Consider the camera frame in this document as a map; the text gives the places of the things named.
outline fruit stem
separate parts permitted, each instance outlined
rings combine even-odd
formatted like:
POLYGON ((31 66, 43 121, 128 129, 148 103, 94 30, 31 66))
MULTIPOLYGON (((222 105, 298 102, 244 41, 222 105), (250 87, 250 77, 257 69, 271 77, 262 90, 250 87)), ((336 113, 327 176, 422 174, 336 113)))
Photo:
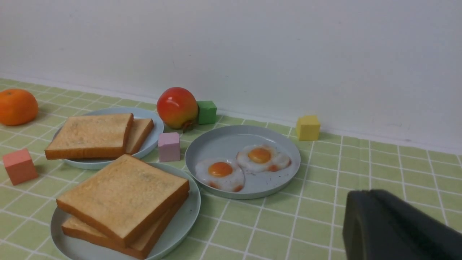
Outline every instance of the fruit stem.
POLYGON ((185 133, 188 130, 193 129, 193 127, 194 127, 194 122, 192 120, 188 120, 188 121, 184 122, 183 127, 182 127, 183 128, 183 133, 185 133))

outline red and yellow fruit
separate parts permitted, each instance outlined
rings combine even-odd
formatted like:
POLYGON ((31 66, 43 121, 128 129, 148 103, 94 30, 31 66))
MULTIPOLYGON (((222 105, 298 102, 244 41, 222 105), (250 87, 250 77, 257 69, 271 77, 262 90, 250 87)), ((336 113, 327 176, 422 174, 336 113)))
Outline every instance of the red and yellow fruit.
POLYGON ((172 129, 191 129, 199 113, 194 95, 185 88, 171 87, 157 101, 157 113, 172 129))
POLYGON ((37 114, 37 100, 29 91, 14 88, 0 92, 0 124, 26 124, 34 120, 37 114))

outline egg white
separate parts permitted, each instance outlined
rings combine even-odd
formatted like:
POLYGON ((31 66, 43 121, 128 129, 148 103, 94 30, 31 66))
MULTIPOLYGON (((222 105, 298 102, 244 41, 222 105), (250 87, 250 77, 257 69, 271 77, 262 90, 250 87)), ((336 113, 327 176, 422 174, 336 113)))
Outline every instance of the egg white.
POLYGON ((241 167, 244 173, 261 173, 270 171, 270 168, 276 166, 278 170, 287 168, 291 163, 290 157, 284 152, 280 152, 276 147, 262 144, 262 145, 248 145, 242 148, 236 155, 237 164, 241 167), (263 148, 270 152, 271 159, 265 163, 256 163, 252 161, 248 154, 255 148, 263 148))
POLYGON ((236 189, 239 186, 244 187, 245 184, 244 172, 235 160, 230 160, 226 158, 205 159, 196 164, 195 171, 195 176, 200 182, 208 186, 213 186, 225 192, 238 192, 236 191, 236 189), (208 173, 208 168, 216 162, 228 163, 233 169, 232 173, 225 177, 217 177, 210 175, 208 173))

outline toast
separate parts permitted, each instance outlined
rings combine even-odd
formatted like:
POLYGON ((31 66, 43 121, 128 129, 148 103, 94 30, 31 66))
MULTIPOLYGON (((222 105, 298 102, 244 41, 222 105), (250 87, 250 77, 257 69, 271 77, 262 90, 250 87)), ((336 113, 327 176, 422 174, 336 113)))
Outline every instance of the toast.
POLYGON ((127 248, 117 246, 110 238, 96 229, 88 226, 78 218, 71 216, 61 226, 65 235, 85 240, 97 246, 109 248, 122 254, 130 255, 138 259, 146 259, 157 241, 170 224, 171 220, 188 198, 188 194, 180 198, 178 202, 168 209, 151 227, 149 227, 135 242, 127 248))
POLYGON ((126 152, 133 114, 69 117, 45 149, 48 160, 117 158, 126 152))
POLYGON ((152 118, 134 119, 130 137, 128 138, 126 153, 129 155, 136 154, 140 151, 141 146, 147 136, 154 129, 154 121, 152 118))
POLYGON ((189 181, 124 154, 56 199, 60 209, 126 248, 189 192, 189 181))

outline black object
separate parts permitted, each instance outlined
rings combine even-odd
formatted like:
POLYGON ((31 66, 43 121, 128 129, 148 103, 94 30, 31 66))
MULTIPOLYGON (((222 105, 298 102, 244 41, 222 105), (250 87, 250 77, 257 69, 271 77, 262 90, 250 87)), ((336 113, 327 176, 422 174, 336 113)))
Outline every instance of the black object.
POLYGON ((462 235, 385 190, 350 191, 348 260, 462 260, 462 235))

